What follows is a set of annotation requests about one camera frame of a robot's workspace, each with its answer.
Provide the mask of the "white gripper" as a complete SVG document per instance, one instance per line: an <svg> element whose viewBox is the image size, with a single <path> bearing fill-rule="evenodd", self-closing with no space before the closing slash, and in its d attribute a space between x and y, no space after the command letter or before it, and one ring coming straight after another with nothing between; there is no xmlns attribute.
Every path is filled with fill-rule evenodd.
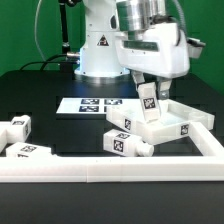
<svg viewBox="0 0 224 224"><path fill-rule="evenodd" d="M145 83L143 73L163 77L158 81L158 94L165 100L169 98L171 79L185 76L190 59L199 58L206 44L187 38L176 23L162 23L142 32L139 40L130 40L127 32L118 31L115 46L119 63L133 70L136 91L140 92Z"/></svg>

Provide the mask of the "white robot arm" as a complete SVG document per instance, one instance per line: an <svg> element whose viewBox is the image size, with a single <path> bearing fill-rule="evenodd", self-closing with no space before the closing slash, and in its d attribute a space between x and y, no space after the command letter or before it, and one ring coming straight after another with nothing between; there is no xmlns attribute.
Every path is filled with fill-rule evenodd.
<svg viewBox="0 0 224 224"><path fill-rule="evenodd" d="M178 0L83 0L85 43L75 75L93 83L131 75L138 85L150 74L157 97L167 99L205 44L187 35Z"/></svg>

